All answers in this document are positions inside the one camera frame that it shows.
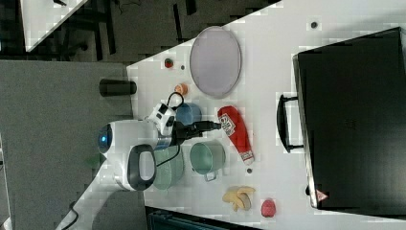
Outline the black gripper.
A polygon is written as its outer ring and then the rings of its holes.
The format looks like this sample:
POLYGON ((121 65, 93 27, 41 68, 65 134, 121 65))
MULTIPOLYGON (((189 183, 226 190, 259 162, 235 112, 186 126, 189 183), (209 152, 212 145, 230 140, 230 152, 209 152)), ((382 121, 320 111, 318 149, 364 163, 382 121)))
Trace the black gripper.
POLYGON ((217 129, 221 129, 221 124, 212 121, 195 122, 193 126, 175 123, 172 128, 170 144, 172 146, 179 146, 191 138, 203 137, 203 132, 217 129))

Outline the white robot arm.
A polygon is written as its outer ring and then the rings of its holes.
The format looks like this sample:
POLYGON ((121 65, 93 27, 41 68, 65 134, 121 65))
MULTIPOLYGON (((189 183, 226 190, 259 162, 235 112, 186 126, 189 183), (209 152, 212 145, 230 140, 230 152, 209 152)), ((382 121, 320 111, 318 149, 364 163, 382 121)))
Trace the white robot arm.
POLYGON ((212 121, 183 125, 180 122, 157 124, 150 120, 122 120, 104 126, 98 144, 105 158, 90 185, 56 230, 92 230, 94 219, 107 199, 118 191, 144 191, 155 179, 154 152, 220 129, 212 121))

